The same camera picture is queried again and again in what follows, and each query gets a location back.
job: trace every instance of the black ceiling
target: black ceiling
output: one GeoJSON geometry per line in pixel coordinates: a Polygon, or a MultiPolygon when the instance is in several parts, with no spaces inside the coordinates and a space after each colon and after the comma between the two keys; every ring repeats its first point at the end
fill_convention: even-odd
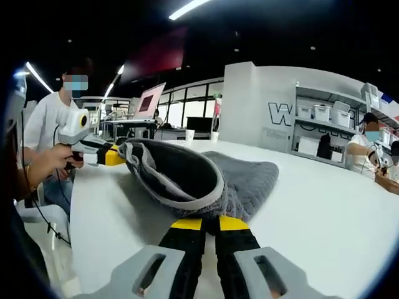
{"type": "MultiPolygon", "coordinates": [[[[399,23],[394,8],[384,1],[212,0],[175,22],[168,19],[189,1],[69,1],[46,13],[34,3],[21,18],[27,46],[18,54],[29,59],[54,90],[60,87],[55,79],[66,57],[79,53],[92,58],[94,76],[89,79],[88,95],[101,96],[129,52],[185,26],[183,70],[116,86],[111,96],[139,95],[159,80],[168,82],[169,88],[221,77],[226,64],[252,60],[256,65],[335,72],[375,84],[399,100],[399,58],[394,46],[399,23]]],[[[30,78],[29,99],[45,95],[47,91],[30,78]]]]}

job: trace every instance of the white table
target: white table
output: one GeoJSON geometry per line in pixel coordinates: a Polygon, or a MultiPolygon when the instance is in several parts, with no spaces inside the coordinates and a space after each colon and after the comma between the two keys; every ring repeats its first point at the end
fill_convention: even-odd
{"type": "MultiPolygon", "coordinates": [[[[399,197],[370,179],[309,159],[222,141],[194,140],[191,148],[278,165],[277,184],[250,227],[261,247],[274,248],[304,269],[316,290],[358,298],[390,263],[399,237],[399,197]]],[[[83,291],[107,284],[117,265],[145,244],[157,245],[173,221],[148,200],[125,165],[77,171],[70,228],[83,291]]],[[[210,236],[195,298],[224,298],[210,236]]]]}

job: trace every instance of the white wall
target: white wall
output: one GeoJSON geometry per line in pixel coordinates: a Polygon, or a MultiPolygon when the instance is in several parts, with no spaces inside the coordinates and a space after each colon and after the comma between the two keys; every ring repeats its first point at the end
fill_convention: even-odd
{"type": "Polygon", "coordinates": [[[227,65],[220,140],[285,152],[296,82],[358,98],[363,87],[363,82],[322,70],[256,67],[252,62],[227,65]]]}

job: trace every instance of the gray fabric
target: gray fabric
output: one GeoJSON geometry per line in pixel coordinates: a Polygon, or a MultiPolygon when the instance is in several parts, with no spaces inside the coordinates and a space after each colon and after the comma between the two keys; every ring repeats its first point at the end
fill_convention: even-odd
{"type": "Polygon", "coordinates": [[[274,163],[201,154],[162,141],[130,139],[118,152],[148,192],[177,217],[227,215],[248,221],[279,175],[274,163]]]}

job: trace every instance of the basket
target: basket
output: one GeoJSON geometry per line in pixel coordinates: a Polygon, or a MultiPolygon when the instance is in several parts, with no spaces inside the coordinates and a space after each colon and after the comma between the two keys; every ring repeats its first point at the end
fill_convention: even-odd
{"type": "Polygon", "coordinates": [[[387,191],[399,195],[399,184],[382,176],[380,173],[375,174],[375,182],[387,191]]]}

